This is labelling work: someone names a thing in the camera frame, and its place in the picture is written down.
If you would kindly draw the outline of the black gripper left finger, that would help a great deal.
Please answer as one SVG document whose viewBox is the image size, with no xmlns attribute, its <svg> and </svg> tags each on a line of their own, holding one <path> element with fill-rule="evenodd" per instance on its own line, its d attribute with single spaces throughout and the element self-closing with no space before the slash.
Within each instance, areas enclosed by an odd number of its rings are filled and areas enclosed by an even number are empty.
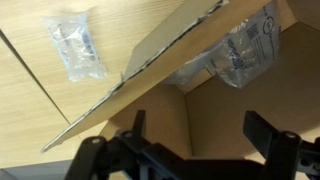
<svg viewBox="0 0 320 180">
<path fill-rule="evenodd" d="M 144 138 L 146 111 L 138 110 L 131 130 L 111 140 L 82 141 L 64 180 L 109 180 L 122 172 L 129 180 L 183 180 L 184 160 L 160 143 Z"/>
</svg>

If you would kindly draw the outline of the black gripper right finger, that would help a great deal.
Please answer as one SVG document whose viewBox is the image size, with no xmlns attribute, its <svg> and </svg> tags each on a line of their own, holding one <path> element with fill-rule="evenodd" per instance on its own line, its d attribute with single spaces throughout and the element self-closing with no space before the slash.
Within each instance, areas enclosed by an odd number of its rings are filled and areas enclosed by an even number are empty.
<svg viewBox="0 0 320 180">
<path fill-rule="evenodd" d="M 309 180 L 320 180 L 320 138 L 303 140 L 291 131 L 279 131 L 255 111 L 247 111 L 243 134 L 263 156 L 261 180 L 295 180 L 304 173 Z"/>
</svg>

